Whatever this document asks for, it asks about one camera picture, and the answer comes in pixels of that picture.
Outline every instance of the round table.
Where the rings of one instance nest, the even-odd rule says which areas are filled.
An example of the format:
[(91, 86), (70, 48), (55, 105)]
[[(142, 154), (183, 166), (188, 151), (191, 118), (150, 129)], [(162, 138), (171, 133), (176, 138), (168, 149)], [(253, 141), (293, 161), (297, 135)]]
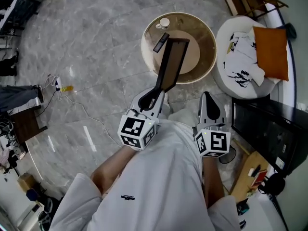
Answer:
[[(170, 20), (167, 29), (156, 28), (162, 18)], [(141, 53), (147, 66), (158, 75), (166, 44), (158, 53), (153, 48), (165, 32), (170, 38), (190, 40), (177, 84), (193, 83), (208, 75), (216, 62), (216, 40), (201, 19), (188, 13), (166, 13), (147, 26), (141, 39)]]

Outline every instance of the gray pants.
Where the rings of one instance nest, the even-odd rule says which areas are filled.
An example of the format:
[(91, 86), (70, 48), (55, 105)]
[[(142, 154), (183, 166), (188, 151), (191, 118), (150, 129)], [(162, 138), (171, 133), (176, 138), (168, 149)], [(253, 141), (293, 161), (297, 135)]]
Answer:
[(38, 89), (33, 86), (0, 86), (0, 112), (12, 110), (38, 96)]

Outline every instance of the white wall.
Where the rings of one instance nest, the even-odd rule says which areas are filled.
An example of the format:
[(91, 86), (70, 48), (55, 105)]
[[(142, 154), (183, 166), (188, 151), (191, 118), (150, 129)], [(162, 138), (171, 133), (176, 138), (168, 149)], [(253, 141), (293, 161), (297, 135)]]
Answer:
[(308, 104), (308, 0), (281, 0), (289, 8), (280, 9), (285, 23), (292, 23), (297, 32), (297, 39), (292, 40), (297, 79), (297, 102)]
[(290, 231), (302, 231), (308, 224), (308, 159), (286, 178), (277, 200)]
[(18, 176), (14, 170), (10, 174), (0, 174), (0, 205), (7, 212), (12, 223), (17, 225), (18, 219), (26, 209), (34, 206), (35, 203), (28, 200), (26, 194), (18, 185)]

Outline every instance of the orange pillow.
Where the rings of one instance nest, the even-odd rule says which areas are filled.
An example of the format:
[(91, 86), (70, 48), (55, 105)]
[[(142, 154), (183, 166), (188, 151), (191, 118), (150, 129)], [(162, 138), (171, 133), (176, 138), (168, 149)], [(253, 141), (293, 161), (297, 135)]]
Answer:
[(255, 27), (258, 66), (265, 77), (289, 80), (285, 29)]

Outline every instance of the shoe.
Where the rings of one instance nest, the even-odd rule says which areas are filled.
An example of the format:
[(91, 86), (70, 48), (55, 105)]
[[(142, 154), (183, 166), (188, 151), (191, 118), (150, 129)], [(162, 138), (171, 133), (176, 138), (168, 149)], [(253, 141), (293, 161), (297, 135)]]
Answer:
[(44, 94), (43, 94), (43, 87), (42, 86), (36, 86), (38, 89), (38, 99), (41, 103), (44, 102)]
[(19, 51), (16, 51), (16, 52), (15, 52), (14, 58), (15, 58), (15, 63), (18, 62)]

